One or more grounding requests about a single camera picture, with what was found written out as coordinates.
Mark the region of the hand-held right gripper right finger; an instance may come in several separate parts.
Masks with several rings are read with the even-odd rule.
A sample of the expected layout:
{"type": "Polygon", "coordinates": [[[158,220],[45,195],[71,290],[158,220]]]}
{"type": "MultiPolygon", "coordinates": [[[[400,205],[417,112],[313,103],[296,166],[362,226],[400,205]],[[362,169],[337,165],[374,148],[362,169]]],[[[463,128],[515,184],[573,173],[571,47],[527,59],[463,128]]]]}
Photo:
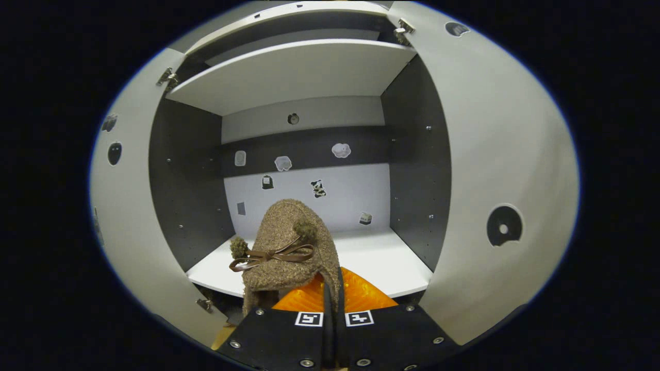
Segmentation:
{"type": "Polygon", "coordinates": [[[348,371],[433,371],[459,352],[419,305],[396,303],[347,268],[340,276],[337,357],[348,371]]]}

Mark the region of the brown fuzzy shoe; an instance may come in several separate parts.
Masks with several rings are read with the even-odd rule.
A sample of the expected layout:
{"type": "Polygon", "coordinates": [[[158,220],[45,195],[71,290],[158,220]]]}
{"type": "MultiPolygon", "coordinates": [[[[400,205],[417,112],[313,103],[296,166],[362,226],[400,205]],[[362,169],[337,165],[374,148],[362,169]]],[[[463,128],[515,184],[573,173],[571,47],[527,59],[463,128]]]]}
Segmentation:
{"type": "Polygon", "coordinates": [[[262,217],[251,247],[238,235],[231,239],[233,262],[229,269],[241,273],[244,284],[242,314],[265,299],[312,282],[317,276],[328,287],[333,312],[339,310],[339,256],[326,224],[306,204],[282,199],[262,217]]]}

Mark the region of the white shoe cabinet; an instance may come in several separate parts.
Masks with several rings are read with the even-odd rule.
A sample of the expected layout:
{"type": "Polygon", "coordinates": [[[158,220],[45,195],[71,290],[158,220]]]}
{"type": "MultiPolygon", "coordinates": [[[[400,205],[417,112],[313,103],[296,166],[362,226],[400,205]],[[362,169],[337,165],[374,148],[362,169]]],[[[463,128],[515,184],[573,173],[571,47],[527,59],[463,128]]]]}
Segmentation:
{"type": "Polygon", "coordinates": [[[229,241],[301,200],[342,267],[417,305],[447,228],[452,168],[431,74],[383,10],[289,3],[184,54],[149,141],[156,216],[196,289],[243,298],[229,241]]]}

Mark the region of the white shoe cabinet door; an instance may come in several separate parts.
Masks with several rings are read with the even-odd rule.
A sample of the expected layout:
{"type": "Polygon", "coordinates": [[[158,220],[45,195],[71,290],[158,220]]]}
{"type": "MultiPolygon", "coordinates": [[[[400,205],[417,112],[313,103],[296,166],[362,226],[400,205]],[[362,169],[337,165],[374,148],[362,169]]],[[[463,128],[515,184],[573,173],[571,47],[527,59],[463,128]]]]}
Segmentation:
{"type": "Polygon", "coordinates": [[[162,233],[149,177],[151,130],[166,89],[158,80],[183,60],[182,52],[163,49],[114,99],[107,115],[115,125],[98,134],[90,162],[90,211],[99,224],[108,263],[130,297],[193,344],[210,349],[226,316],[198,304],[200,291],[162,233]]]}
{"type": "Polygon", "coordinates": [[[452,168],[447,228],[420,306],[460,346],[505,324],[552,278],[575,230],[580,171],[563,113],[516,57],[474,26],[394,2],[431,74],[452,168]]]}

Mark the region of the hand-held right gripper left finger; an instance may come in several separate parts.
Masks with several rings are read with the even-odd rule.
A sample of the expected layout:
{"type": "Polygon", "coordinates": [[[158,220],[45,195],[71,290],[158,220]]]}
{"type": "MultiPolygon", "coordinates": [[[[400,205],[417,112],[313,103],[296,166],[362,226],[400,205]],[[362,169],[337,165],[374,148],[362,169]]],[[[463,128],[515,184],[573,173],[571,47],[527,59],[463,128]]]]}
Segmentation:
{"type": "Polygon", "coordinates": [[[275,305],[255,306],[217,348],[248,371],[323,371],[334,362],[333,306],[317,274],[275,305]]]}

